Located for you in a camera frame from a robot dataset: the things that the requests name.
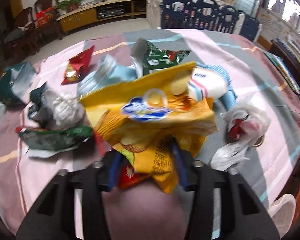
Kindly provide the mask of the yellow potato chips bag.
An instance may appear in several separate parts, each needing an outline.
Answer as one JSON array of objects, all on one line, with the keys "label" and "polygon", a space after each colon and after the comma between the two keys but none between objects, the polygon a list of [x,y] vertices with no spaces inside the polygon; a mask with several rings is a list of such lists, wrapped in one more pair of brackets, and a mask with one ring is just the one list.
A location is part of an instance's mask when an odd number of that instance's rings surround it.
[{"label": "yellow potato chips bag", "polygon": [[195,68],[195,62],[187,62],[103,87],[80,100],[93,130],[166,194],[179,182],[169,139],[195,157],[218,130],[213,100],[190,97],[187,84]]}]

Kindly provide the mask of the white tissue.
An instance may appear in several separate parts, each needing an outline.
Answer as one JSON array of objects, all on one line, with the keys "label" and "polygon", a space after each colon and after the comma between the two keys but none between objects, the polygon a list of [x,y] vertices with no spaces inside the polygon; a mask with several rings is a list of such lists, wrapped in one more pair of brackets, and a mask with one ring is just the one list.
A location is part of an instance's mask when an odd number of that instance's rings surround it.
[{"label": "white tissue", "polygon": [[53,119],[59,128],[76,126],[84,117],[84,107],[78,96],[71,94],[60,95],[52,102]]}]

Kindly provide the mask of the white plastic bag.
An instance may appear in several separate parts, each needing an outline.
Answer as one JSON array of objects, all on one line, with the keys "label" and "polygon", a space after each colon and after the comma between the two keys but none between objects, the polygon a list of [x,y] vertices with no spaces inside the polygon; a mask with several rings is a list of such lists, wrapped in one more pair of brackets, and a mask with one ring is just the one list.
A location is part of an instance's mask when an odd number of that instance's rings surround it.
[{"label": "white plastic bag", "polygon": [[265,135],[271,123],[264,101],[256,94],[238,101],[225,114],[224,120],[231,142],[219,148],[211,159],[211,168],[218,171],[242,162],[247,150]]}]

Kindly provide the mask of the blue quilted cloth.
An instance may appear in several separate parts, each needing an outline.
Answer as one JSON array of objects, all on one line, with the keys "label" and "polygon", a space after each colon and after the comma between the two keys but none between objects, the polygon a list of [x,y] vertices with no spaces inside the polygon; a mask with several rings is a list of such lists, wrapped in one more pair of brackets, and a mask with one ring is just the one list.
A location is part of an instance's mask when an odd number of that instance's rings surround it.
[{"label": "blue quilted cloth", "polygon": [[237,95],[235,94],[234,88],[231,84],[231,78],[226,69],[220,65],[207,65],[200,62],[196,63],[197,67],[205,68],[219,74],[224,81],[227,83],[228,91],[220,97],[225,109],[228,111],[231,107],[237,104]]}]

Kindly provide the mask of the green wrapper flat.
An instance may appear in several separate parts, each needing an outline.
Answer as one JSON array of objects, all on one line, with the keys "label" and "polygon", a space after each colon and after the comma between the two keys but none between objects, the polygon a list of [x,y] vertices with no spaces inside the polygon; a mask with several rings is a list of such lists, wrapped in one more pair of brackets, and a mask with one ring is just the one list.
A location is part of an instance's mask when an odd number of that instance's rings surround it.
[{"label": "green wrapper flat", "polygon": [[19,126],[15,129],[19,138],[28,146],[30,158],[48,159],[62,152],[77,149],[81,143],[94,136],[89,126],[48,130]]}]

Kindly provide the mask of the striped pink grey tablecloth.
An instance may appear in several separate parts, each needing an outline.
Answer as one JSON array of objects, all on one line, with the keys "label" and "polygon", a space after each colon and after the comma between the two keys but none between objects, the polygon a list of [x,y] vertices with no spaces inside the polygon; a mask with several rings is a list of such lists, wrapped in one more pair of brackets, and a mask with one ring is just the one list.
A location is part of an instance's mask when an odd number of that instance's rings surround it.
[{"label": "striped pink grey tablecloth", "polygon": [[[34,60],[42,82],[60,93],[75,93],[77,86],[61,85],[66,61],[89,48],[95,48],[92,64],[111,54],[124,66],[131,64],[130,48],[144,38],[170,50],[189,49],[188,61],[223,66],[239,99],[253,94],[271,120],[265,139],[250,148],[238,165],[240,173],[265,207],[270,206],[284,188],[300,156],[300,100],[277,68],[249,40],[238,36],[199,30],[147,29],[119,35],[83,37],[47,45],[49,51]],[[63,152],[41,160],[29,158],[15,128],[25,125],[23,108],[11,111],[0,106],[0,218],[10,233],[16,233],[51,178],[62,168],[70,171],[87,167],[100,157],[93,142],[74,152]],[[163,193],[151,180],[104,195],[104,205],[113,239],[183,239],[191,210],[192,194],[176,187]]]}]

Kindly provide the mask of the white paper cup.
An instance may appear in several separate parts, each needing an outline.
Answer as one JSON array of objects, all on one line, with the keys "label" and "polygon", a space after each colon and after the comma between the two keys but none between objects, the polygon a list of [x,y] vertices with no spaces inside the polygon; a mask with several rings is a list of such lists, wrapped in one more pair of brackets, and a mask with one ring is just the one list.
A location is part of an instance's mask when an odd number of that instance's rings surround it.
[{"label": "white paper cup", "polygon": [[191,99],[198,102],[206,98],[215,100],[227,91],[227,83],[219,74],[205,68],[193,69],[188,82],[188,95]]}]

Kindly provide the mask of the red snack wrapper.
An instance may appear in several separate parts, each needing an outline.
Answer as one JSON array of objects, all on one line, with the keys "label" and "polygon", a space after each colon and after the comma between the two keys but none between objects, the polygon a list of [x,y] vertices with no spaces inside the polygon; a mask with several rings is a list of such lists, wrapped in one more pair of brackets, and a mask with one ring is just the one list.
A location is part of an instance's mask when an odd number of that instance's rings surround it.
[{"label": "red snack wrapper", "polygon": [[94,48],[95,46],[92,45],[89,49],[69,59],[61,85],[78,83],[83,80],[88,73]]}]

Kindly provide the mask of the green snack bag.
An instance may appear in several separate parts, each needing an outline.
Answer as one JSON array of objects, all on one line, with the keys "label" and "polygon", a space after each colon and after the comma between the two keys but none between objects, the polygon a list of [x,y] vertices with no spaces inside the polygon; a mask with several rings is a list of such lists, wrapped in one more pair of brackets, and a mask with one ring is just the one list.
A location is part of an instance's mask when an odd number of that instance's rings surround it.
[{"label": "green snack bag", "polygon": [[190,50],[159,49],[144,38],[139,38],[131,48],[131,58],[137,78],[179,65]]}]

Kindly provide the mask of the dark green paper bag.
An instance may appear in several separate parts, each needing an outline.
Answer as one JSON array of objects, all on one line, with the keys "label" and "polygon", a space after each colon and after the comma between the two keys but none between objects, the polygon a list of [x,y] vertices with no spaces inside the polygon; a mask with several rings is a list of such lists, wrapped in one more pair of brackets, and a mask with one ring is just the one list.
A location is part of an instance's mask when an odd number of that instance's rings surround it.
[{"label": "dark green paper bag", "polygon": [[30,62],[5,68],[0,80],[0,102],[6,107],[27,105],[30,92],[37,87],[40,77]]}]

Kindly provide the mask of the yellow TV cabinet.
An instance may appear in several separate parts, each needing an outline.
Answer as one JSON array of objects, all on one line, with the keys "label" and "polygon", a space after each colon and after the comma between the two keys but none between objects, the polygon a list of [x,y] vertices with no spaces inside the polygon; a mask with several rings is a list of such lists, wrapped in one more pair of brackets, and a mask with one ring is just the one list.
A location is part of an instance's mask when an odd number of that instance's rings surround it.
[{"label": "yellow TV cabinet", "polygon": [[81,27],[121,18],[145,17],[147,0],[108,0],[85,5],[60,16],[57,21],[68,33]]}]

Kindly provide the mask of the red gift box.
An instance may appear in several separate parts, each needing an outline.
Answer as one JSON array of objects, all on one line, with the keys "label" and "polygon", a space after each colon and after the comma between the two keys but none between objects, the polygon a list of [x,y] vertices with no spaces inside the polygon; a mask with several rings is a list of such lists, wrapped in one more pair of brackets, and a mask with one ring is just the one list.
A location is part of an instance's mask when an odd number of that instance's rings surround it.
[{"label": "red gift box", "polygon": [[36,14],[36,22],[39,28],[47,25],[49,22],[52,22],[56,18],[56,8],[49,7],[44,11],[40,11]]}]

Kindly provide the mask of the blue white playpen fence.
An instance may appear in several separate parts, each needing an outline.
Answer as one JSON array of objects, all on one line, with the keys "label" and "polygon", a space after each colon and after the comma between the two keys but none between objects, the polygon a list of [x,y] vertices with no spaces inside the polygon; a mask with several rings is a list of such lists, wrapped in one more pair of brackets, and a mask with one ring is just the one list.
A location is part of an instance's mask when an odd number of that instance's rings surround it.
[{"label": "blue white playpen fence", "polygon": [[199,29],[241,35],[256,42],[262,24],[242,10],[216,0],[146,0],[146,18],[155,29]]}]

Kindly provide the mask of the potted green plant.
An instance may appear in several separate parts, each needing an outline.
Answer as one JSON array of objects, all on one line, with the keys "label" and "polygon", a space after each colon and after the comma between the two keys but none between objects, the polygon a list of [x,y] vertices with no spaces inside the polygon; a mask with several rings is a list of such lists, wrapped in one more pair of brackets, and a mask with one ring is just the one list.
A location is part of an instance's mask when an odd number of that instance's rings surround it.
[{"label": "potted green plant", "polygon": [[81,0],[63,0],[57,2],[57,9],[63,10],[66,12],[71,12],[79,8]]}]

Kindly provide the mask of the stack of books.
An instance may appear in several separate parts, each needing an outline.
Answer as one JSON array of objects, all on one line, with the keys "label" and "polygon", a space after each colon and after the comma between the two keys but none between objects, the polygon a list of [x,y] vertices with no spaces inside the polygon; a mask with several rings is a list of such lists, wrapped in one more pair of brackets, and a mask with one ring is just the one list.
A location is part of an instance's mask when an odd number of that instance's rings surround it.
[{"label": "stack of books", "polygon": [[272,39],[268,52],[281,59],[288,72],[300,87],[300,56],[297,57],[297,53],[293,51],[288,42],[283,41],[279,37]]}]

